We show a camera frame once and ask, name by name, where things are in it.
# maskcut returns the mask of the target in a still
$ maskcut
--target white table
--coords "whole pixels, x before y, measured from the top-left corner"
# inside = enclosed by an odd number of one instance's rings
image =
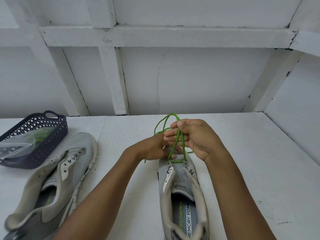
[[[99,138],[98,158],[82,185],[79,200],[83,200],[98,184],[125,148],[152,136],[154,126],[163,117],[68,118],[68,126],[74,128],[74,133],[85,130]],[[180,118],[201,118],[213,127],[234,157],[254,200],[278,240],[319,239],[320,167],[268,117],[263,113],[225,113],[189,114],[180,115]],[[0,133],[18,121],[0,120]],[[225,240],[209,174],[194,154],[190,156],[197,168],[209,211],[210,239]],[[139,164],[108,239],[163,239],[156,168],[157,161]],[[0,168],[1,225],[6,216],[15,210],[24,183],[31,173],[32,170]],[[5,234],[5,230],[0,228],[0,238]]]

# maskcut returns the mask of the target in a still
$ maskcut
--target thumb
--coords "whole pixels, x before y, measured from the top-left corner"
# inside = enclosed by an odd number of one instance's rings
[[[182,131],[184,134],[191,134],[191,126],[187,125],[186,123],[182,121],[177,122],[178,128]]]

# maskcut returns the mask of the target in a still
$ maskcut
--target shoe outsole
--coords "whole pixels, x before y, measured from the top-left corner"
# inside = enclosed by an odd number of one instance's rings
[[[75,188],[72,197],[70,199],[70,201],[68,202],[68,206],[65,210],[65,213],[63,214],[63,217],[61,219],[60,225],[59,227],[63,224],[63,222],[66,220],[66,218],[68,216],[71,215],[71,213],[75,210],[75,208],[77,207],[77,197],[79,195],[82,183],[86,177],[86,175],[90,172],[90,170],[92,169],[96,159],[97,159],[97,151],[98,151],[98,145],[97,145],[97,141],[96,139],[93,137],[93,135],[91,135],[90,133],[87,133],[88,135],[90,135],[91,141],[92,141],[92,147],[93,147],[93,157],[92,160],[89,163],[88,169],[86,170],[86,172],[83,174],[83,176],[81,177],[77,187]]]

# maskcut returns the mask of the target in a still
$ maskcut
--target gray sneaker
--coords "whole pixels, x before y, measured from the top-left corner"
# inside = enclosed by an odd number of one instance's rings
[[[157,172],[165,240],[209,240],[206,201],[189,155],[160,159]]]
[[[4,240],[43,240],[72,213],[82,182],[97,157],[97,142],[89,133],[75,134],[60,158],[34,172],[17,209],[4,223]]]

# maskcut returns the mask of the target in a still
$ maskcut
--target shoe insole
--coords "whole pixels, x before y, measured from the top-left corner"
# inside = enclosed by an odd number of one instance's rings
[[[184,195],[171,194],[173,223],[191,237],[198,224],[198,214],[195,202]]]
[[[39,207],[48,206],[52,204],[52,202],[54,201],[54,198],[56,197],[56,193],[57,193],[56,186],[50,186],[45,190],[41,191],[34,208],[36,209]]]

